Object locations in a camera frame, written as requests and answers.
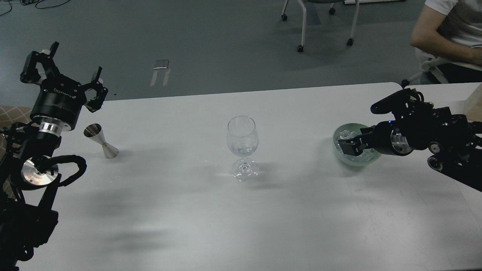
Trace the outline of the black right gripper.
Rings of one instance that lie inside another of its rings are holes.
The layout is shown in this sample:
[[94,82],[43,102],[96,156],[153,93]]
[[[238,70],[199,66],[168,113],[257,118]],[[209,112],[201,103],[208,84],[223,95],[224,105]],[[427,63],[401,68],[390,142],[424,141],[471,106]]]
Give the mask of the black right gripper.
[[360,156],[366,149],[375,149],[384,155],[407,156],[413,152],[394,120],[360,128],[360,135],[338,137],[339,151],[349,156]]

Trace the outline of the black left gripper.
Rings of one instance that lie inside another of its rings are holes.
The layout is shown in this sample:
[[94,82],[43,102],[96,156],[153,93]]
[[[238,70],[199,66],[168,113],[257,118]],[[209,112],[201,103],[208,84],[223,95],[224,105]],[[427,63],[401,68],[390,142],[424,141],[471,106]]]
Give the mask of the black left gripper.
[[[20,82],[41,85],[41,91],[31,110],[32,121],[40,124],[41,118],[57,119],[64,122],[67,130],[71,131],[77,125],[81,107],[86,106],[91,113],[100,110],[108,89],[103,86],[100,78],[102,67],[98,67],[91,82],[82,85],[82,91],[80,82],[60,77],[59,69],[53,60],[58,46],[59,42],[56,41],[47,51],[29,53],[20,74]],[[91,90],[95,91],[95,96],[87,101],[84,93]]]

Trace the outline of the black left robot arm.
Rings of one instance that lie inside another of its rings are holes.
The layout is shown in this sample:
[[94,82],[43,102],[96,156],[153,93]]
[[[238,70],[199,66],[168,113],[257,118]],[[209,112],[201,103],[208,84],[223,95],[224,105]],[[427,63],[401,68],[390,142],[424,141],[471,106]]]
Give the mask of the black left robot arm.
[[81,84],[62,74],[53,57],[59,46],[32,51],[20,80],[40,87],[30,122],[3,128],[6,149],[1,159],[1,184],[9,183],[14,197],[1,195],[1,270],[17,271],[18,261],[28,261],[34,249],[48,242],[58,224],[53,210],[59,187],[78,180],[87,169],[78,155],[53,155],[61,133],[77,125],[82,107],[100,110],[108,89],[100,81],[99,67],[92,81]]

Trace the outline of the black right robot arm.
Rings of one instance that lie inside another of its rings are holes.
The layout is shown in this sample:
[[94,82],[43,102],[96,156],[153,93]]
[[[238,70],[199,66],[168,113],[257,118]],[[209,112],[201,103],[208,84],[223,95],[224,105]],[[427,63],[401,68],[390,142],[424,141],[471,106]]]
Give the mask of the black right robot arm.
[[385,155],[407,156],[429,150],[427,164],[434,171],[481,191],[481,123],[469,122],[448,107],[434,108],[429,102],[371,106],[374,114],[392,113],[394,120],[363,128],[361,134],[340,139],[346,155],[360,156],[365,149]]

